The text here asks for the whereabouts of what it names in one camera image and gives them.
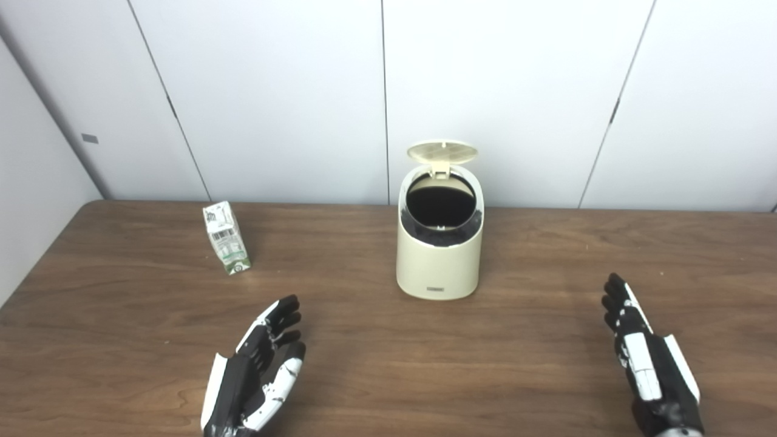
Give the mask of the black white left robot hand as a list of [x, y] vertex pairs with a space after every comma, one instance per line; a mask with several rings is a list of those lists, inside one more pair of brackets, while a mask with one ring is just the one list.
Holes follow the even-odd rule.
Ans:
[[269, 305], [242, 336], [230, 357], [214, 356], [200, 428], [204, 436], [255, 436], [288, 400], [302, 370], [305, 343], [299, 297]]

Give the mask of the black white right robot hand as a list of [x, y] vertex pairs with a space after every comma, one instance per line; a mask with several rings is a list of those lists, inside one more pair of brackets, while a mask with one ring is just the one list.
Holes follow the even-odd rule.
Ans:
[[613, 272], [600, 301], [614, 354], [633, 394], [631, 412], [644, 436], [703, 436], [701, 392], [672, 334], [653, 329], [629, 284]]

